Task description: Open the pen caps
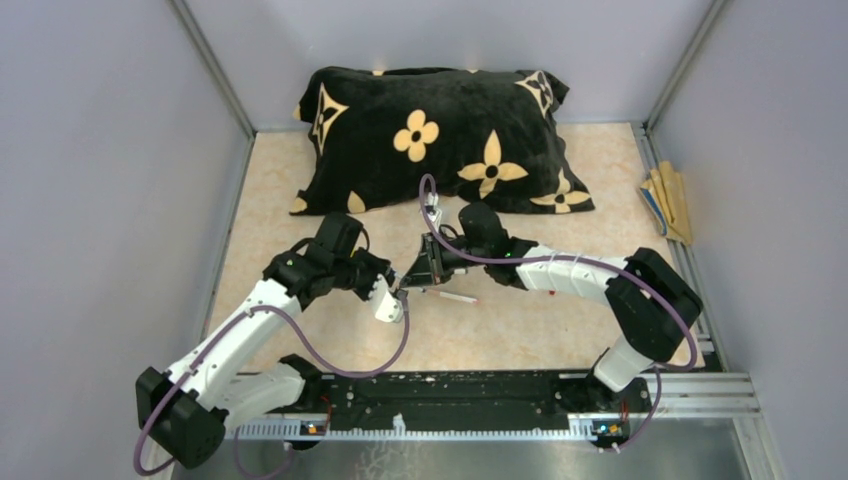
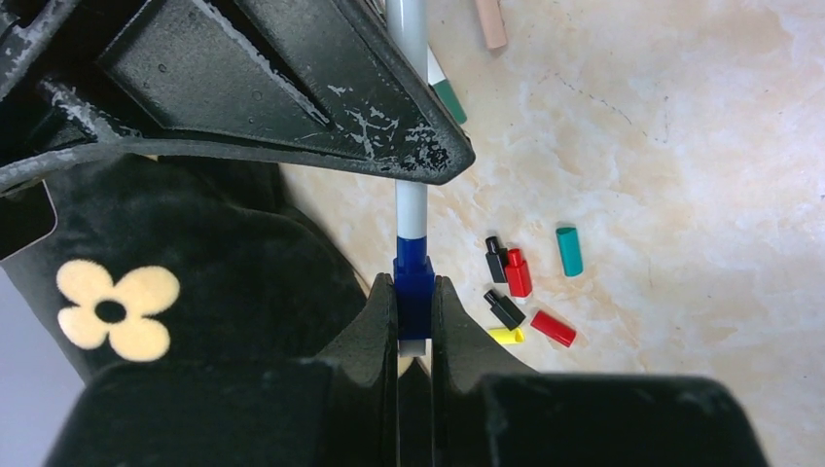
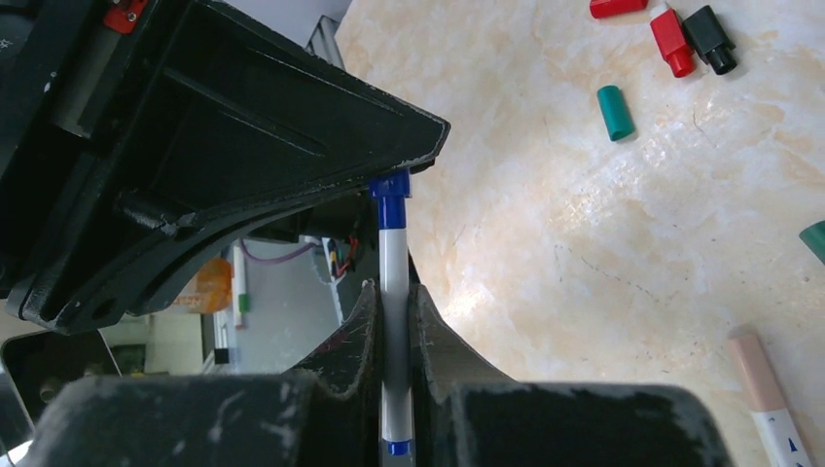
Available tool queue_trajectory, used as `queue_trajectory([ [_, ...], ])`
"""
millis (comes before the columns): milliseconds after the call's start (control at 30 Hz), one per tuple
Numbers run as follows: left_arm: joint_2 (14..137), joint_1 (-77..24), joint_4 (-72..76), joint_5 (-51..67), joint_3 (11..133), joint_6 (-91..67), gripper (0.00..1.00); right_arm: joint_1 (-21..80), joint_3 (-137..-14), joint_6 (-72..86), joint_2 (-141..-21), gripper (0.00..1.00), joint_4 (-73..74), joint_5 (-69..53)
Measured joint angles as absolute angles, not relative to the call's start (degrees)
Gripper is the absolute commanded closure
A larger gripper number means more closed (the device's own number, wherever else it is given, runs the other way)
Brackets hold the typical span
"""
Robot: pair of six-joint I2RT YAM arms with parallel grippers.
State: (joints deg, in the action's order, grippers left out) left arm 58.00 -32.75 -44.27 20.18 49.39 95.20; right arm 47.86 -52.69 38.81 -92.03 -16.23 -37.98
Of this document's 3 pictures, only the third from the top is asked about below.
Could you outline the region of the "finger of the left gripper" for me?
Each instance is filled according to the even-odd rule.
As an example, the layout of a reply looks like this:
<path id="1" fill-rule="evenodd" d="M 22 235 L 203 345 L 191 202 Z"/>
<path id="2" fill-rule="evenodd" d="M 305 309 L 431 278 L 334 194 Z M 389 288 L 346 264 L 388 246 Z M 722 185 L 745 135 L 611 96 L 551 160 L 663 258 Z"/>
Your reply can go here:
<path id="1" fill-rule="evenodd" d="M 428 168 L 449 130 L 223 1 L 5 1 L 5 309 L 64 335 L 159 311 L 235 239 Z"/>

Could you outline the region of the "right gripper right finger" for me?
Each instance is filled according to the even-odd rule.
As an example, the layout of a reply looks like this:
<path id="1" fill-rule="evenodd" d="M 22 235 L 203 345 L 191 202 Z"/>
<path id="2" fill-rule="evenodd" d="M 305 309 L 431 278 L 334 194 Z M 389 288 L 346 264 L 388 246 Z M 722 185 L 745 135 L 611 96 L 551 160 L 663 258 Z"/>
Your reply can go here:
<path id="1" fill-rule="evenodd" d="M 713 416 L 672 385 L 520 382 L 409 297 L 420 466 L 729 466 Z"/>

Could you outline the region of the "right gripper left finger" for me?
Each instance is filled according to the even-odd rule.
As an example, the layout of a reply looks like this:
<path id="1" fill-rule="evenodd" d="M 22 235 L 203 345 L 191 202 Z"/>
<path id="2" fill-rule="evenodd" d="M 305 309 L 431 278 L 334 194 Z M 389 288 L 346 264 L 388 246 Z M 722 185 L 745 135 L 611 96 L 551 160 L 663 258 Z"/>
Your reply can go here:
<path id="1" fill-rule="evenodd" d="M 279 375 L 85 377 L 46 408 L 24 466 L 377 466 L 377 285 Z"/>

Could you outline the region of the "white marker blue cap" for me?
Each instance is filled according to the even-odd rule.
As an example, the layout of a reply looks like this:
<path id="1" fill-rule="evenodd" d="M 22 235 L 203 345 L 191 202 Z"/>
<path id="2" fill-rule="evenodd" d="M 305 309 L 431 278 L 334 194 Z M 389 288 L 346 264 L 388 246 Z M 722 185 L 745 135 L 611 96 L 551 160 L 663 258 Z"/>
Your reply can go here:
<path id="1" fill-rule="evenodd" d="M 381 438 L 392 456 L 410 453 L 413 439 L 413 397 L 410 364 L 410 262 L 406 201 L 411 176 L 399 170 L 373 179 L 371 197 L 377 203 L 379 290 L 383 324 Z"/>

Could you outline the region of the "white marker pink cap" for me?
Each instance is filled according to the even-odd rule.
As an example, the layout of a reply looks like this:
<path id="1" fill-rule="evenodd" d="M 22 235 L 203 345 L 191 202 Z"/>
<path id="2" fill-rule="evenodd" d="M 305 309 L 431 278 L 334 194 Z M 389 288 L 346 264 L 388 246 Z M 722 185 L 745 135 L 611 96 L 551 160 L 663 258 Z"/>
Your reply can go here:
<path id="1" fill-rule="evenodd" d="M 812 466 L 767 352 L 753 333 L 733 332 L 728 348 L 772 466 Z"/>

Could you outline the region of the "green pen cap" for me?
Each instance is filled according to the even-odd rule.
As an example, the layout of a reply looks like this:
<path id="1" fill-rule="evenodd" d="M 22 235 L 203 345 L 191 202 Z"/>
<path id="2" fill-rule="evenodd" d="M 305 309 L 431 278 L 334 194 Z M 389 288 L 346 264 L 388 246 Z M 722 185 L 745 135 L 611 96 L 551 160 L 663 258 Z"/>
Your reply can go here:
<path id="1" fill-rule="evenodd" d="M 600 88 L 596 92 L 600 114 L 611 142 L 618 142 L 636 131 L 624 93 L 614 85 Z"/>

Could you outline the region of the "dark green pen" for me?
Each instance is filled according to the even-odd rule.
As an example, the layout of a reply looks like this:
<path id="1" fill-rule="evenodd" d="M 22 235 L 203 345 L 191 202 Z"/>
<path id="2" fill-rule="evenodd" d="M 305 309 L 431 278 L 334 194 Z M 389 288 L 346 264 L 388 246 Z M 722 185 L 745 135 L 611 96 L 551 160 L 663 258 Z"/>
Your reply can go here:
<path id="1" fill-rule="evenodd" d="M 800 241 L 825 264 L 825 221 L 812 224 L 799 233 Z"/>

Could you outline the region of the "red pen cap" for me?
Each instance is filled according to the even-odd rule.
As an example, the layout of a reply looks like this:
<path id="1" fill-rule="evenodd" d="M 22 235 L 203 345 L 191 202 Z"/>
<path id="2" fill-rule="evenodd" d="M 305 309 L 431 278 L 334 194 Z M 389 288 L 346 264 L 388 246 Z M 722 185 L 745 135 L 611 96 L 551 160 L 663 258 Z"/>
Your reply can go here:
<path id="1" fill-rule="evenodd" d="M 591 0 L 590 13 L 595 19 L 612 18 L 647 9 L 648 0 Z"/>

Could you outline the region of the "black pen cap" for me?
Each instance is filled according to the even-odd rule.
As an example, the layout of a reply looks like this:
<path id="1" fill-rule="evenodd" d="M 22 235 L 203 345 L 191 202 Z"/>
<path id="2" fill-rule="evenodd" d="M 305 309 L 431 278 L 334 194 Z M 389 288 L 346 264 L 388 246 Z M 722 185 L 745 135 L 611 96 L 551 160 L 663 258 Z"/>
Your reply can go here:
<path id="1" fill-rule="evenodd" d="M 733 54 L 735 43 L 709 5 L 685 18 L 682 30 L 700 60 L 716 75 L 723 76 L 737 68 L 738 63 Z"/>

